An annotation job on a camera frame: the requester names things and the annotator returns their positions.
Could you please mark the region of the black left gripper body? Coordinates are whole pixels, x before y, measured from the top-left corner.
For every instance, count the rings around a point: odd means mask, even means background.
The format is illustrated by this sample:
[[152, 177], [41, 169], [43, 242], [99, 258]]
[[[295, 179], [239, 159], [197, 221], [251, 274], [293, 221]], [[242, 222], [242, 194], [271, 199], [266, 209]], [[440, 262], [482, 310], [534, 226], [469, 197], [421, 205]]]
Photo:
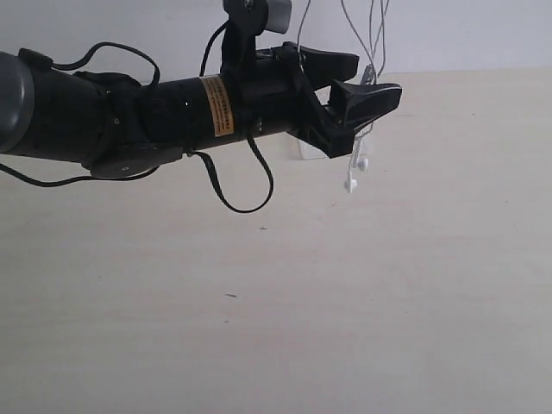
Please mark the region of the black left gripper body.
[[220, 72], [229, 95], [234, 132], [215, 139], [217, 147], [254, 138], [285, 133], [285, 116], [292, 97], [294, 72], [304, 74], [300, 50], [292, 42], [257, 50], [253, 71], [241, 76]]

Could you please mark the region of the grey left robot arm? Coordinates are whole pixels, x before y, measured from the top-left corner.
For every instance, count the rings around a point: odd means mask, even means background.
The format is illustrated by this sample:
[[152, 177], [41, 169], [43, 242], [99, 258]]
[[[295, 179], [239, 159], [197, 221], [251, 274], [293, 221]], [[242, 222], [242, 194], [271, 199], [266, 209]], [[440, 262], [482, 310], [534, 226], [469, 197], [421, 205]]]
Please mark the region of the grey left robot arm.
[[70, 72], [28, 49], [1, 56], [3, 154], [78, 163], [121, 179], [184, 155], [287, 133], [330, 158], [397, 109], [393, 83], [354, 85], [358, 57], [290, 42], [225, 61], [218, 74], [142, 85], [115, 73]]

